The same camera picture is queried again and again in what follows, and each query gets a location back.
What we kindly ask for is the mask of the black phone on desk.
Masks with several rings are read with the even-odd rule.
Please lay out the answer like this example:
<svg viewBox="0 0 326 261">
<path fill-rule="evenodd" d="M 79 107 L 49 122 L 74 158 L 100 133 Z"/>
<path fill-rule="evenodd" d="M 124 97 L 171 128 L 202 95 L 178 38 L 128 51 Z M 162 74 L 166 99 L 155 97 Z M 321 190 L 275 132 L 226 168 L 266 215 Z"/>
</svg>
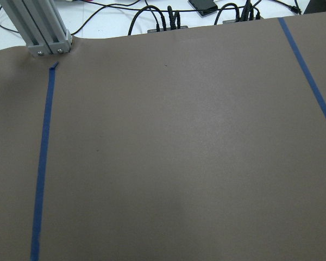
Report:
<svg viewBox="0 0 326 261">
<path fill-rule="evenodd" d="M 218 6 L 213 0 L 188 0 L 188 3 L 201 17 L 210 15 L 218 10 Z"/>
</svg>

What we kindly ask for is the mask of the grey aluminium post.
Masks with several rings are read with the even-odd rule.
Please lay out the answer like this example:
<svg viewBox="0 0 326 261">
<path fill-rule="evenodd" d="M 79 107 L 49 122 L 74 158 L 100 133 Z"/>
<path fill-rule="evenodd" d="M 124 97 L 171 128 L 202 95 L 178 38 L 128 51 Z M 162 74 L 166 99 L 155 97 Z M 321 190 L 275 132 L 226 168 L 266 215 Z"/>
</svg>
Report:
<svg viewBox="0 0 326 261">
<path fill-rule="evenodd" d="M 0 1 L 0 5 L 33 56 L 71 51 L 72 35 L 53 1 Z"/>
</svg>

